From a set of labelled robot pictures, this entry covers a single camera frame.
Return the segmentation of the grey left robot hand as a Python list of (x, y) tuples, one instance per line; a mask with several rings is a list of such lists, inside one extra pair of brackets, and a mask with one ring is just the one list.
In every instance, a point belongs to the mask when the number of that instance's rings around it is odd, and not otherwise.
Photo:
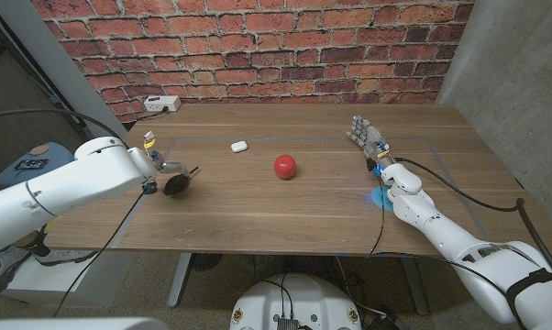
[(158, 191), (156, 178), (159, 174), (173, 174), (165, 183), (163, 193), (167, 196), (177, 195), (187, 189), (191, 173), (180, 162), (174, 160), (166, 160), (156, 150), (146, 153), (146, 177), (142, 184), (142, 192), (145, 194), (153, 194)]

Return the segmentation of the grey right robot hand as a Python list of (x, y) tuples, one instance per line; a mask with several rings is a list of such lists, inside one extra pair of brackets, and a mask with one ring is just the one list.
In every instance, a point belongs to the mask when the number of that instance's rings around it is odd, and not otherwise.
[(362, 148), (366, 156), (367, 169), (376, 176), (395, 163), (390, 146), (385, 142), (380, 130), (362, 115), (354, 115), (351, 130), (346, 135)]

